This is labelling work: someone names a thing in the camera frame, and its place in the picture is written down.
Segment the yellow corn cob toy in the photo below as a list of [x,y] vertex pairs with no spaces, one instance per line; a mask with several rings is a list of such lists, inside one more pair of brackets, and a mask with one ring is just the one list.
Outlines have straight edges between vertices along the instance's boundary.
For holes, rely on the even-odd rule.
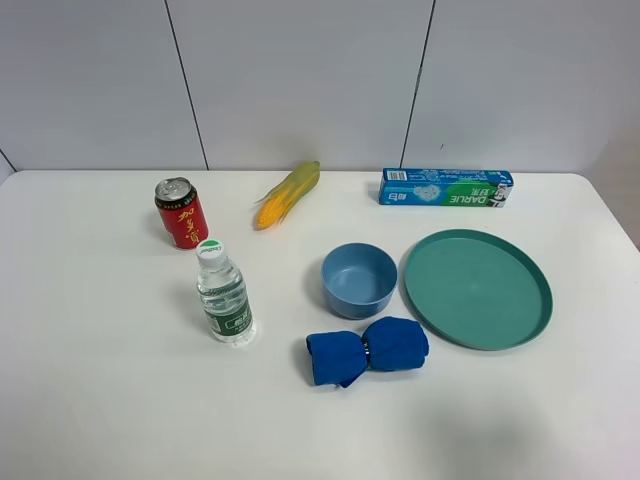
[[320,163],[318,161],[299,164],[257,201],[260,208],[255,215],[254,228],[265,230],[281,223],[291,209],[317,185],[319,178]]

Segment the clear water bottle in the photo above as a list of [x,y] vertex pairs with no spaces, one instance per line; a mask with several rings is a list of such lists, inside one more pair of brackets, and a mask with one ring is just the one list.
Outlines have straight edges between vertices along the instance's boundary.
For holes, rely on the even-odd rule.
[[196,248],[197,291],[214,337],[234,346],[249,344],[256,335],[244,277],[225,245],[206,239]]

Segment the red soda can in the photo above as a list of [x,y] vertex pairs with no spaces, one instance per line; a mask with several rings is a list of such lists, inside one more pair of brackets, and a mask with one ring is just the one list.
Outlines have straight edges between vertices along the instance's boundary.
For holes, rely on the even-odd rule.
[[178,249],[190,250],[209,230],[195,186],[184,177],[167,178],[155,187],[154,202],[165,229]]

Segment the blue rolled cloth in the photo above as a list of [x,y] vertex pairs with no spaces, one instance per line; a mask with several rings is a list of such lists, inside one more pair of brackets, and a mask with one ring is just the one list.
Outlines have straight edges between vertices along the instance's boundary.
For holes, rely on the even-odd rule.
[[368,370],[395,372],[421,368],[430,351],[421,325],[410,319],[383,317],[362,334],[315,333],[306,338],[316,386],[349,387]]

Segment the blue plastic bowl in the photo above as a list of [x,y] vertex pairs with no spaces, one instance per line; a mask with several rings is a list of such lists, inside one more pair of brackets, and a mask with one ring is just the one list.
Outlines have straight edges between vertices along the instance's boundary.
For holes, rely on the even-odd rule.
[[324,297],[337,315],[361,320],[380,313],[397,286],[398,268],[382,249],[347,243],[331,250],[321,264]]

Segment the teal round plate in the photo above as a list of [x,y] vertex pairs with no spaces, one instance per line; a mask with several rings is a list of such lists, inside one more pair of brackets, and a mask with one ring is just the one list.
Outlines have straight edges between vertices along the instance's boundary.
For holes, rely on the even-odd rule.
[[550,285],[515,245],[488,233],[450,229],[418,241],[403,284],[412,312],[456,345],[501,351],[539,336],[553,313]]

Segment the blue toothpaste box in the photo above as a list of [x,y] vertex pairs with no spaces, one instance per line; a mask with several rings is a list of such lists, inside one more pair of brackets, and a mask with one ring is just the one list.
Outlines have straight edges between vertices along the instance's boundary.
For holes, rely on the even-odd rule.
[[502,208],[514,187],[504,170],[385,168],[381,205]]

